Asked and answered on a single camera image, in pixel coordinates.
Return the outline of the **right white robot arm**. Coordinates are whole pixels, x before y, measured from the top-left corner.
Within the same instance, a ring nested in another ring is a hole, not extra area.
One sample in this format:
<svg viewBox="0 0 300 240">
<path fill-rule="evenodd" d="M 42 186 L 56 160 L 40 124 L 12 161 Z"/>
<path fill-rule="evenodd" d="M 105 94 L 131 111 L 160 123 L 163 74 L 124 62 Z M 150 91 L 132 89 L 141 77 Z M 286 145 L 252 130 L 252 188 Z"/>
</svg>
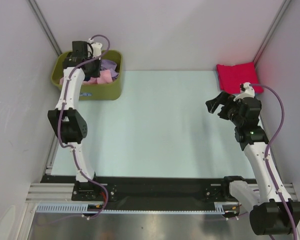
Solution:
<svg viewBox="0 0 300 240">
<path fill-rule="evenodd" d="M 300 202 L 286 190 L 269 152 L 270 142 L 259 125 L 262 103 L 251 94 L 240 98 L 223 91 L 205 104 L 211 114 L 221 107 L 218 116 L 235 125 L 235 139 L 252 167 L 258 188 L 253 191 L 242 178 L 229 177 L 229 183 L 220 188 L 221 196 L 242 204 L 256 235 L 292 234 L 296 239 Z"/>
</svg>

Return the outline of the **pink t shirt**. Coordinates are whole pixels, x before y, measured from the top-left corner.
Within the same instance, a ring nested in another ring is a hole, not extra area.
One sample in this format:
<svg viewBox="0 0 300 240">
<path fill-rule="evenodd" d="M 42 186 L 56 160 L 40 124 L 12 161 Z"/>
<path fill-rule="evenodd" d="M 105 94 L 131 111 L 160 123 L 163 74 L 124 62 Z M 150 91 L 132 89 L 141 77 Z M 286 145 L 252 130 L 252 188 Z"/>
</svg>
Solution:
<svg viewBox="0 0 300 240">
<path fill-rule="evenodd" d="M 106 69 L 100 71 L 100 77 L 91 77 L 88 80 L 84 80 L 82 82 L 83 85 L 102 85 L 102 84 L 110 84 L 117 77 L 119 73 L 115 72 L 112 69 Z"/>
</svg>

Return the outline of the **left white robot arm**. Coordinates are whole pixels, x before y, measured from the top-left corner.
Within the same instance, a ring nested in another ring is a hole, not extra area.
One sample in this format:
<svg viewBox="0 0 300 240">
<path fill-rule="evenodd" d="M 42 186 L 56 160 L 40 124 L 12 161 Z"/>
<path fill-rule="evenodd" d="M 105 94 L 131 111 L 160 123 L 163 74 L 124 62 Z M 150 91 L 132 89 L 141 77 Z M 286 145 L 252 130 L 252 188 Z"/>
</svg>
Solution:
<svg viewBox="0 0 300 240">
<path fill-rule="evenodd" d="M 85 160 L 83 154 L 83 139 L 88 134 L 88 124 L 78 111 L 81 87 L 86 78 L 100 75 L 100 59 L 93 58 L 102 54 L 103 45 L 86 41 L 74 41 L 72 51 L 62 62 L 63 82 L 59 100 L 55 109 L 47 113 L 48 120 L 64 149 L 69 149 L 76 168 L 75 180 L 85 185 L 83 194 L 90 200 L 100 196 L 101 188 L 91 182 L 95 171 L 91 164 Z"/>
</svg>

